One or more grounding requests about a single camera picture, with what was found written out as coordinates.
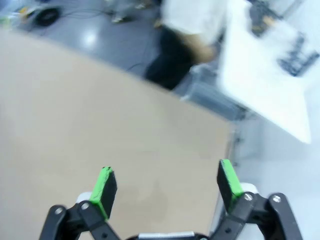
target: beige table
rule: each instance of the beige table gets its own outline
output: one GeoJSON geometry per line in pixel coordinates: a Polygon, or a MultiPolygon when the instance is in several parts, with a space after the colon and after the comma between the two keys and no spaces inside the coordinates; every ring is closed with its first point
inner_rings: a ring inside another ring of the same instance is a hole
{"type": "Polygon", "coordinates": [[[0,235],[34,240],[50,206],[71,207],[112,166],[110,223],[208,233],[230,126],[109,65],[0,31],[0,235]]]}

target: white table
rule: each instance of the white table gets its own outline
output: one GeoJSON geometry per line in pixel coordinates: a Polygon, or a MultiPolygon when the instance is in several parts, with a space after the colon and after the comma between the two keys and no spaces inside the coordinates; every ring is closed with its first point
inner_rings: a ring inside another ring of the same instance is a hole
{"type": "Polygon", "coordinates": [[[250,6],[245,0],[229,1],[218,85],[240,105],[310,143],[304,84],[313,75],[291,77],[277,63],[292,48],[297,30],[277,21],[256,38],[250,31],[250,6]]]}

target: green object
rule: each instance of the green object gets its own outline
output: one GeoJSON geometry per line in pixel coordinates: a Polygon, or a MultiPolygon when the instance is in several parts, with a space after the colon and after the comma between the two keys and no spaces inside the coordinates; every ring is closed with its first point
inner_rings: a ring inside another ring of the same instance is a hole
{"type": "Polygon", "coordinates": [[[112,168],[110,166],[103,167],[89,201],[99,207],[105,219],[110,217],[116,191],[117,184],[112,168]]]}
{"type": "Polygon", "coordinates": [[[232,208],[232,205],[235,203],[235,201],[239,197],[242,196],[242,194],[244,193],[244,190],[241,187],[240,181],[237,177],[237,174],[230,160],[229,159],[221,160],[221,165],[222,165],[222,169],[224,171],[228,186],[230,188],[230,193],[231,193],[230,207],[232,208]]]}

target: metal bolt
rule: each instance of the metal bolt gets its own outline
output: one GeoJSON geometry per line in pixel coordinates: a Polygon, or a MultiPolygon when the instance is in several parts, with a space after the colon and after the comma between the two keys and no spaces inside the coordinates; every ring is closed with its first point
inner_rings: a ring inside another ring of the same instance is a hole
{"type": "Polygon", "coordinates": [[[82,204],[81,209],[82,210],[86,210],[88,207],[89,207],[89,204],[88,203],[84,203],[84,204],[82,204]]]}
{"type": "Polygon", "coordinates": [[[253,199],[253,197],[249,193],[246,193],[246,194],[244,194],[244,199],[247,201],[251,201],[253,199]]]}
{"type": "Polygon", "coordinates": [[[281,197],[274,195],[272,198],[273,201],[275,201],[276,203],[280,203],[281,202],[281,197]]]}
{"type": "Polygon", "coordinates": [[[54,211],[55,214],[60,214],[61,212],[62,212],[62,208],[61,208],[61,207],[57,208],[57,209],[54,211]]]}

